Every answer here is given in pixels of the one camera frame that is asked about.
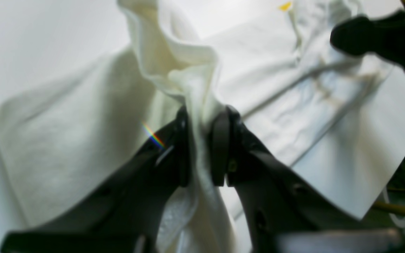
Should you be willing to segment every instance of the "white fabric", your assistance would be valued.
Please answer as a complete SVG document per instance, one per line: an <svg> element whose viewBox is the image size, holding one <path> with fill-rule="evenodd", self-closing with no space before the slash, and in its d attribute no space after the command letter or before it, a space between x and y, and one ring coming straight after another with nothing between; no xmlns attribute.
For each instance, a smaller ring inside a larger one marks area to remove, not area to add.
<svg viewBox="0 0 405 253"><path fill-rule="evenodd" d="M119 5L130 47L0 109L0 150L31 226L72 207L126 162L148 138L141 121L157 130L186 104L195 176L167 203L157 247L235 252L205 139L222 104L235 106L292 165L389 71L374 57L349 59L330 47L333 25L361 11L353 0L297 0L289 12L276 9L204 41L170 1Z"/></svg>

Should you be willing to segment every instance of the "black clamp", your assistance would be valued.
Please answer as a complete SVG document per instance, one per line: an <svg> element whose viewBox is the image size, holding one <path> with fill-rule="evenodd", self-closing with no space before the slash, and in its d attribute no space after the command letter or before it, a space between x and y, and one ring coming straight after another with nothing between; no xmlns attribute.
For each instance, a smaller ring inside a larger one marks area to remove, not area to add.
<svg viewBox="0 0 405 253"><path fill-rule="evenodd" d="M378 20L363 15L349 19L334 27L331 44L351 56L376 53L405 71L405 10Z"/></svg>
<svg viewBox="0 0 405 253"><path fill-rule="evenodd" d="M93 193L59 218L27 232L9 233L3 253L153 253L166 201L188 183L185 107ZM235 187L255 253L405 250L395 228L370 228L326 201L277 161L228 106L209 135L212 180Z"/></svg>

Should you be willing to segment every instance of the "white table surface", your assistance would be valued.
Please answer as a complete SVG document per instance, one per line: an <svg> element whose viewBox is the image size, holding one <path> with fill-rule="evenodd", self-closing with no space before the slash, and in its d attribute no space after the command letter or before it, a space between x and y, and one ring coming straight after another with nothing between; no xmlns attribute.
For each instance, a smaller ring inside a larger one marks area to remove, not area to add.
<svg viewBox="0 0 405 253"><path fill-rule="evenodd" d="M195 8L191 3L207 3ZM217 20L229 20L224 29L246 21L251 3L269 7L272 0L186 0L187 13L211 10L223 3L216 13L190 15L201 37L213 35ZM370 16L395 10L397 0L368 0ZM251 11L254 15L260 9ZM201 22L211 15L212 22ZM114 0L0 0L0 103L20 91L46 80L60 77L96 59L103 53L128 43L124 16ZM294 167L310 175L310 183L356 216L365 213L387 178L405 155L405 75L395 69L379 91L359 109L351 111ZM348 191L337 191L347 184ZM224 191L232 201L227 205L238 210L235 192ZM360 205L355 200L365 198ZM24 219L11 195L0 160L0 240L7 229L24 226ZM244 221L238 223L245 231ZM244 252L250 244L241 241Z"/></svg>

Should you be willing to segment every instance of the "rainbow lens flare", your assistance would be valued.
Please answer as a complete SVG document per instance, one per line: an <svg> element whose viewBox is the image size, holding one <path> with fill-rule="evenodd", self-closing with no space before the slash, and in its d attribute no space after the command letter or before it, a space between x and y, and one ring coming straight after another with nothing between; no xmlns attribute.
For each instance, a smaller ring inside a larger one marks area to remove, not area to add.
<svg viewBox="0 0 405 253"><path fill-rule="evenodd" d="M148 125L146 125L145 122L142 121L143 128L145 129L146 133L150 135L150 138L156 143L158 147L161 149L165 148L165 144L154 134L154 132L149 128Z"/></svg>

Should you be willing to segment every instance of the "white cloth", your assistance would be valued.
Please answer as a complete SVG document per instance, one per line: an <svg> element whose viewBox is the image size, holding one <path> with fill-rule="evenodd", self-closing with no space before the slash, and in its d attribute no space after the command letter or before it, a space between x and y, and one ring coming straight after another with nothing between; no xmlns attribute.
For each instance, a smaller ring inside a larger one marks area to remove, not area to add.
<svg viewBox="0 0 405 253"><path fill-rule="evenodd" d="M126 162L148 138L141 121L157 130L186 104L195 177L167 203L157 248L234 252L205 139L223 104L292 165L389 71L375 57L349 59L329 45L333 25L361 11L355 0L296 0L289 12L204 41L170 1L118 3L131 46L0 109L0 150L31 226L65 212Z"/></svg>

